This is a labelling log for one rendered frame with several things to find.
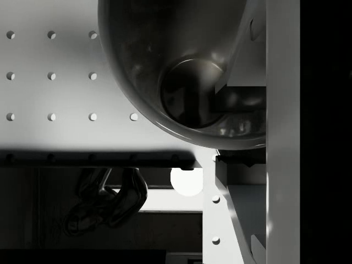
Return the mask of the black mug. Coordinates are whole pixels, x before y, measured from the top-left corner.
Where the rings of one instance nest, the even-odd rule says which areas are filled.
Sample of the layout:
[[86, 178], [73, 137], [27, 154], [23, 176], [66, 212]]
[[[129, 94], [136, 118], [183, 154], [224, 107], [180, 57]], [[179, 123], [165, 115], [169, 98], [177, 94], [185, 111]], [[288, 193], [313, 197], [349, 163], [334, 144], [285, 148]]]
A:
[[266, 144], [266, 109], [215, 111], [244, 0], [98, 0], [102, 47], [122, 93], [151, 123], [219, 150]]

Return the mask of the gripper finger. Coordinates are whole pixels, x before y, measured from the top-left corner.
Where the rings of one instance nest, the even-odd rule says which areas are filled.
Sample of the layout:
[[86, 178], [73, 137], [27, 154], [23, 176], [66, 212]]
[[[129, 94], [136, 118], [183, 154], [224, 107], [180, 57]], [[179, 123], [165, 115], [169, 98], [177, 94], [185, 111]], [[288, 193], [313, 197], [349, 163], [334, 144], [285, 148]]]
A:
[[266, 0], [244, 0], [229, 59], [214, 85], [219, 113], [266, 109]]
[[266, 165], [215, 157], [216, 186], [233, 226], [239, 264], [266, 264]]

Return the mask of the black stove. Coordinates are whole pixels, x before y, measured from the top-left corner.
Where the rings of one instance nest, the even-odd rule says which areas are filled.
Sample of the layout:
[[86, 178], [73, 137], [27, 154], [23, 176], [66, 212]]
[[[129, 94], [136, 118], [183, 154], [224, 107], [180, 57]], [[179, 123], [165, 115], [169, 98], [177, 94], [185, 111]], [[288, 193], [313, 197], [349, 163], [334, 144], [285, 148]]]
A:
[[0, 151], [0, 264], [166, 264], [202, 255], [202, 212], [140, 207], [189, 151]]

